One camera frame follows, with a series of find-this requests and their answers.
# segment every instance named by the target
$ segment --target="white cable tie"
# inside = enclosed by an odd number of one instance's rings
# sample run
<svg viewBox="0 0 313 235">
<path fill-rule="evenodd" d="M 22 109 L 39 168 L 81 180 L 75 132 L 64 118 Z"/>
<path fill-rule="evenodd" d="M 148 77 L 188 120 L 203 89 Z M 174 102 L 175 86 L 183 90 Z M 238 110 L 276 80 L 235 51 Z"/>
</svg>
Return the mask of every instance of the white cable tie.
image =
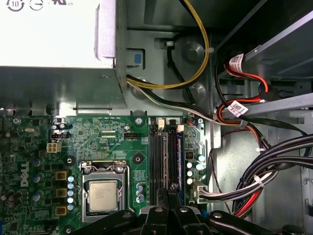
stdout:
<svg viewBox="0 0 313 235">
<path fill-rule="evenodd" d="M 245 121 L 245 120 L 241 120 L 241 122 L 240 122 L 240 127 L 246 127 L 248 125 L 248 122 L 247 121 Z"/>
<path fill-rule="evenodd" d="M 264 152 L 265 149 L 264 148 L 256 148 L 256 151 L 259 153 L 259 152 Z"/>
<path fill-rule="evenodd" d="M 264 184 L 263 184 L 263 182 L 261 181 L 261 179 L 260 179 L 259 176 L 254 175 L 253 178 L 254 178 L 254 181 L 255 181 L 255 182 L 257 182 L 262 188 L 264 188 Z"/>
<path fill-rule="evenodd" d="M 204 52 L 213 53 L 214 52 L 214 48 L 213 47 L 209 47 L 208 49 L 204 50 Z"/>
</svg>

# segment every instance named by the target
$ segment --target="screw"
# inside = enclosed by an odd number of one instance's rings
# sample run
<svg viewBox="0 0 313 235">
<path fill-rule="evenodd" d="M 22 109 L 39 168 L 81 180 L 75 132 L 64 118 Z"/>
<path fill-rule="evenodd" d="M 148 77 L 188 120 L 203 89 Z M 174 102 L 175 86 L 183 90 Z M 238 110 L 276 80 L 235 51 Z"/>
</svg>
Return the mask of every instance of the screw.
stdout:
<svg viewBox="0 0 313 235">
<path fill-rule="evenodd" d="M 142 118 L 136 118 L 136 120 L 135 120 L 135 123 L 137 124 L 137 125 L 141 125 L 142 124 Z"/>
<path fill-rule="evenodd" d="M 17 125 L 17 124 L 20 124 L 21 120 L 19 118 L 14 118 L 12 122 L 13 124 Z"/>
<path fill-rule="evenodd" d="M 84 168 L 84 173 L 85 174 L 90 174 L 90 172 L 91 172 L 91 169 L 90 168 Z"/>
<path fill-rule="evenodd" d="M 161 207 L 156 208 L 156 212 L 162 212 L 163 209 Z"/>
<path fill-rule="evenodd" d="M 125 214 L 123 214 L 123 218 L 129 218 L 131 217 L 132 215 L 129 213 L 129 212 L 126 212 Z"/>
<path fill-rule="evenodd" d="M 188 208 L 186 208 L 186 207 L 182 207 L 182 208 L 180 208 L 180 212 L 185 213 L 185 212 L 187 212 L 187 211 L 188 211 Z"/>
<path fill-rule="evenodd" d="M 118 173 L 122 173 L 124 171 L 124 168 L 121 166 L 118 166 L 117 168 L 115 168 L 115 171 Z"/>
<path fill-rule="evenodd" d="M 220 218 L 222 218 L 222 215 L 221 215 L 221 213 L 214 213 L 213 217 L 216 219 L 220 219 Z"/>
</svg>

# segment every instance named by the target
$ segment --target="cable tie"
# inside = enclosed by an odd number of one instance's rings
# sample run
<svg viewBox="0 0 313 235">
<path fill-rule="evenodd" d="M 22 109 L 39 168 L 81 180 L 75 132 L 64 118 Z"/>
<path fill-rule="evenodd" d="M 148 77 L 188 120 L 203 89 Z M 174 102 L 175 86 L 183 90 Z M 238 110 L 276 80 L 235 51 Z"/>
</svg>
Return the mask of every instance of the cable tie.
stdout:
<svg viewBox="0 0 313 235">
<path fill-rule="evenodd" d="M 258 153 L 260 153 L 260 152 L 264 152 L 265 149 L 264 149 L 264 148 L 256 148 L 256 151 L 257 151 Z"/>
<path fill-rule="evenodd" d="M 204 50 L 204 52 L 213 53 L 214 52 L 214 48 L 213 47 L 209 47 L 208 49 Z"/>
<path fill-rule="evenodd" d="M 241 120 L 241 122 L 240 122 L 240 127 L 246 127 L 248 125 L 248 122 L 247 121 L 245 121 L 245 120 Z"/>
<path fill-rule="evenodd" d="M 263 182 L 261 181 L 261 179 L 260 179 L 259 176 L 254 175 L 253 178 L 254 178 L 254 181 L 255 181 L 255 182 L 259 183 L 259 185 L 260 185 L 262 188 L 264 188 L 264 184 L 263 184 Z"/>
<path fill-rule="evenodd" d="M 249 184 L 247 181 L 244 181 L 242 178 L 240 178 L 239 181 L 240 181 L 241 183 L 243 183 L 244 185 L 246 185 L 246 186 Z"/>
</svg>

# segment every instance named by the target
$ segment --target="white connector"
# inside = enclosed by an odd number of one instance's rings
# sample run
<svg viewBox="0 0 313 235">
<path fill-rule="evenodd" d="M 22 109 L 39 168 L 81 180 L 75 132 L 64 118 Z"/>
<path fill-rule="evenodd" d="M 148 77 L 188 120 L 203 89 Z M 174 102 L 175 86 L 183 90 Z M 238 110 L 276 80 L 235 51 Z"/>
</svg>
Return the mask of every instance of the white connector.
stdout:
<svg viewBox="0 0 313 235">
<path fill-rule="evenodd" d="M 164 119 L 158 119 L 157 120 L 157 126 L 159 131 L 162 131 L 164 129 L 165 126 L 165 120 Z"/>
<path fill-rule="evenodd" d="M 208 186 L 200 181 L 195 181 L 192 184 L 191 195 L 197 204 L 207 204 L 208 200 L 200 198 L 200 190 L 208 191 Z"/>
<path fill-rule="evenodd" d="M 61 142 L 47 143 L 47 153 L 59 153 L 61 151 L 61 147 Z"/>
</svg>

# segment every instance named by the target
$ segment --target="dell logo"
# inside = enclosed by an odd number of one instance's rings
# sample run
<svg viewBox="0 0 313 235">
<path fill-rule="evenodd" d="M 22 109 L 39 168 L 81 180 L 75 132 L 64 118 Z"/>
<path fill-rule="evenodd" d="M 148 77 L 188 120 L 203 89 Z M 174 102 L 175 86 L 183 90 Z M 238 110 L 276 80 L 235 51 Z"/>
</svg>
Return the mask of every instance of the dell logo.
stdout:
<svg viewBox="0 0 313 235">
<path fill-rule="evenodd" d="M 22 164 L 21 167 L 21 187 L 28 187 L 29 162 Z"/>
</svg>

